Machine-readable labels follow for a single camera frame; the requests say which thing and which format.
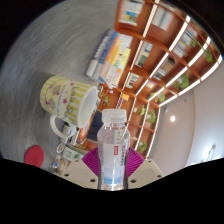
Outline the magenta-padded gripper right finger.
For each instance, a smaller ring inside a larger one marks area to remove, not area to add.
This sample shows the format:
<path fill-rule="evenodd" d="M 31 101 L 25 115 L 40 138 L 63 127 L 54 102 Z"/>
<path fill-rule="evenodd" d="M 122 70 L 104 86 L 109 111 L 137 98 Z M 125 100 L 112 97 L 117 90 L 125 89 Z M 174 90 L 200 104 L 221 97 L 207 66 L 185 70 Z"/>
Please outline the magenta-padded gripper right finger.
<path fill-rule="evenodd" d="M 128 187 L 143 187 L 163 177 L 162 171 L 152 159 L 144 159 L 130 148 L 126 160 Z"/>

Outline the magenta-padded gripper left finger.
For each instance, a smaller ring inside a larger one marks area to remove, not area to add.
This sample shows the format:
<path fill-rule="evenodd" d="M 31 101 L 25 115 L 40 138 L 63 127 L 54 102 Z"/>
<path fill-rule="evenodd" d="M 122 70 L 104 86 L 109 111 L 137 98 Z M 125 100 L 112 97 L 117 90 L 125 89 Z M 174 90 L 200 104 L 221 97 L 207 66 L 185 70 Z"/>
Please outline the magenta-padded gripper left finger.
<path fill-rule="evenodd" d="M 97 149 L 82 155 L 66 148 L 63 152 L 63 158 L 69 162 L 69 165 L 62 172 L 65 179 L 84 188 L 96 189 L 98 187 L 100 163 Z"/>

